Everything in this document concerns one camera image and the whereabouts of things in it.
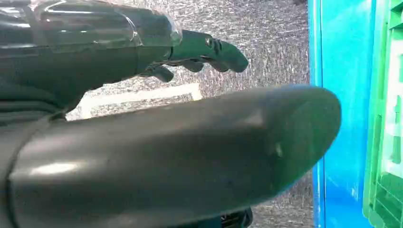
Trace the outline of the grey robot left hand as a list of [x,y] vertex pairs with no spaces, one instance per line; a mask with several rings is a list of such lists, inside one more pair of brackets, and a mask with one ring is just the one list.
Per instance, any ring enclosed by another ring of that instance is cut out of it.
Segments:
[[3,228],[246,228],[326,153],[341,104],[311,85],[253,88],[67,121],[84,94],[168,67],[243,72],[234,45],[110,0],[0,3]]

